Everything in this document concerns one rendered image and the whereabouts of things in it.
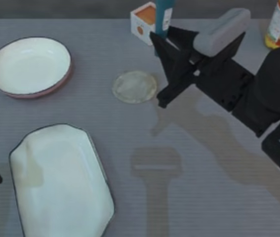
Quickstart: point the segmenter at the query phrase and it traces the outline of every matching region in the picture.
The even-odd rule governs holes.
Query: tabletop
[[[198,30],[210,20],[174,20]],[[256,73],[269,50],[253,20],[235,60]],[[71,52],[73,77],[36,100],[0,93],[0,237],[22,231],[9,152],[39,127],[68,123],[88,131],[116,202],[105,237],[280,237],[280,171],[258,139],[193,86],[167,109],[157,100],[129,105],[111,92],[125,71],[165,75],[152,47],[130,33],[129,20],[0,20],[0,48],[45,36]],[[136,164],[160,165],[138,170]]]

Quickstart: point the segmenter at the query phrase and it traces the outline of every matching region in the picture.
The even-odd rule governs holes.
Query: gray table
[[[197,30],[207,22],[173,25]],[[253,73],[268,53],[264,25],[252,22],[236,56]],[[0,237],[22,236],[8,154],[26,133],[54,123],[93,137],[117,207],[106,237],[280,237],[280,172],[260,150],[261,139],[193,87],[167,110],[156,100],[127,105],[112,96],[113,80],[126,70],[151,72],[165,85],[153,48],[129,26],[128,20],[0,20],[0,47],[52,37],[68,47],[76,66],[51,96],[26,101],[0,93]],[[136,164],[154,162],[178,169],[137,176]]]

